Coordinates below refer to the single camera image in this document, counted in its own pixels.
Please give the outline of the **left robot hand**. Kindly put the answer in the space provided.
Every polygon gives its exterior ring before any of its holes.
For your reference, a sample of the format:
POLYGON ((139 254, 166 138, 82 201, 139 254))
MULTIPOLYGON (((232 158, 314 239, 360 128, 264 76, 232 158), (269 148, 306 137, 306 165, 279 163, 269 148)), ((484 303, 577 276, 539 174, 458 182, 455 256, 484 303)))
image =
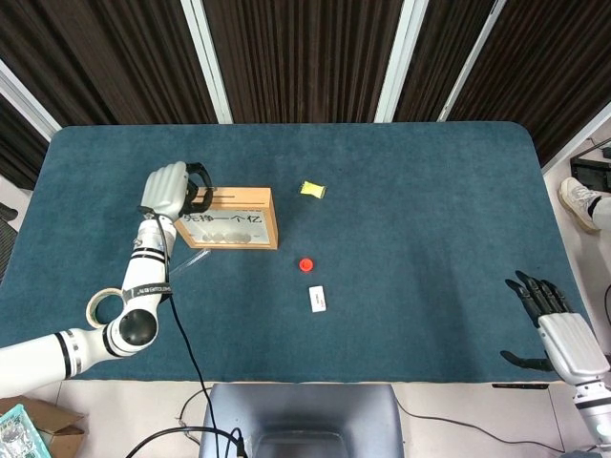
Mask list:
POLYGON ((178 161, 151 173, 145 183, 138 209, 144 215, 159 215, 173 222, 182 216, 204 213, 212 204, 214 186, 200 162, 178 161), (198 175, 203 182, 203 197, 196 202, 199 186, 190 178, 198 175))

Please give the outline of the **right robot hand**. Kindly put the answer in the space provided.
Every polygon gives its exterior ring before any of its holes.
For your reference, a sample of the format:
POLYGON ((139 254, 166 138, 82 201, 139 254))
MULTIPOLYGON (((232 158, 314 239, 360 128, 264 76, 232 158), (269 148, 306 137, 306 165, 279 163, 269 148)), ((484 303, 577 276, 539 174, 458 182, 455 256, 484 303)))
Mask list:
POLYGON ((523 369, 554 372, 568 385, 602 381, 610 371, 610 363, 588 322, 550 281, 522 271, 517 271, 516 276, 516 280, 507 279, 505 283, 522 303, 541 339, 545 356, 521 358, 502 350, 501 357, 523 369))

